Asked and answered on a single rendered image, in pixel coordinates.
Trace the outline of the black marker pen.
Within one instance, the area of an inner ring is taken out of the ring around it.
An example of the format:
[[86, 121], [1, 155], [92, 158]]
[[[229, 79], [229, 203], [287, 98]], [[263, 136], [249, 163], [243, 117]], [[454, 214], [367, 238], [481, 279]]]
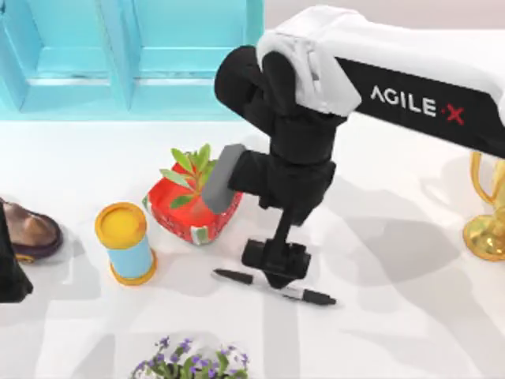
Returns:
[[306, 302], [316, 306], [334, 306], [337, 304], [337, 300], [330, 295], [306, 288], [294, 287], [292, 285], [288, 285], [287, 287], [281, 289], [275, 289], [270, 286], [266, 279], [261, 279], [259, 276], [245, 272], [216, 268], [213, 270], [213, 274], [226, 280], [231, 280], [250, 287], [256, 287], [262, 291], [270, 291], [271, 293], [276, 293], [284, 298], [293, 299], [299, 302]]

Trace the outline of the red pot with green plant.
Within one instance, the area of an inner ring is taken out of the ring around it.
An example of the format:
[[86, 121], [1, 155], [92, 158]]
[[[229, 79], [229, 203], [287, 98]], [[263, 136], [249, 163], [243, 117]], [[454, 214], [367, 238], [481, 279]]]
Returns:
[[202, 193], [216, 161], [211, 146], [195, 151], [171, 149], [174, 165], [161, 168], [161, 179], [142, 200], [157, 223], [193, 245], [214, 241], [237, 211], [242, 194], [234, 195], [230, 207], [215, 214], [206, 206]]

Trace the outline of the purple flower plant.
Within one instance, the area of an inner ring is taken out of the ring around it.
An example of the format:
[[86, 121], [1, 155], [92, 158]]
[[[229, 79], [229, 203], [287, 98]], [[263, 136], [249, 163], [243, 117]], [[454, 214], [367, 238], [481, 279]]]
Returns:
[[165, 336], [128, 379], [250, 379], [248, 354], [234, 344], [208, 344]]

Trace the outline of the yellow and blue can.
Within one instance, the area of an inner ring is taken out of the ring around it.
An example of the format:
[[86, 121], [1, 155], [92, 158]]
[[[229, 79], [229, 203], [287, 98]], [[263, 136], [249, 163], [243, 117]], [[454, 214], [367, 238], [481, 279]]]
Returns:
[[138, 206], [129, 202], [106, 206], [95, 218], [95, 234], [119, 283], [139, 286], [153, 277], [158, 260], [148, 241], [147, 220]]

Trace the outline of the gold trophy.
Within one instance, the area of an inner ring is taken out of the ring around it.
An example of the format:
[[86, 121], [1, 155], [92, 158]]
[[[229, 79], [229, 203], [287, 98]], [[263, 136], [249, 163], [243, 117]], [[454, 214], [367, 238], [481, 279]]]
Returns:
[[505, 261], [505, 159], [498, 159], [493, 171], [492, 192], [486, 193], [480, 182], [482, 154], [470, 157], [470, 179], [477, 195], [494, 208], [491, 215], [472, 218], [462, 231], [463, 240], [475, 256], [486, 261]]

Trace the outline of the brown shoe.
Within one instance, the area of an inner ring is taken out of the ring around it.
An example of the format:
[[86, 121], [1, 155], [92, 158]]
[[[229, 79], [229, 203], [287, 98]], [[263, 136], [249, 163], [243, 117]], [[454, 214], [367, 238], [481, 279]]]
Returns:
[[32, 263], [57, 253], [63, 235], [55, 220], [1, 197], [0, 204], [4, 209], [10, 241], [18, 261]]

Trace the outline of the light blue rack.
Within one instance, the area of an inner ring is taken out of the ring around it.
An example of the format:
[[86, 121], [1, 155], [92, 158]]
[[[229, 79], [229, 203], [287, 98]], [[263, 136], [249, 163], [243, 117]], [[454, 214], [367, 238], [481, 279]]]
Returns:
[[0, 121], [222, 121], [214, 77], [264, 0], [0, 0]]

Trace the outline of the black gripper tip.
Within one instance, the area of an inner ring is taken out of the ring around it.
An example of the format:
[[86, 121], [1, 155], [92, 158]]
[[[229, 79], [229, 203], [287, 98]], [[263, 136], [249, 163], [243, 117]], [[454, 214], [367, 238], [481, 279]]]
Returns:
[[19, 265], [9, 237], [4, 208], [0, 205], [0, 303], [20, 303], [33, 285]]

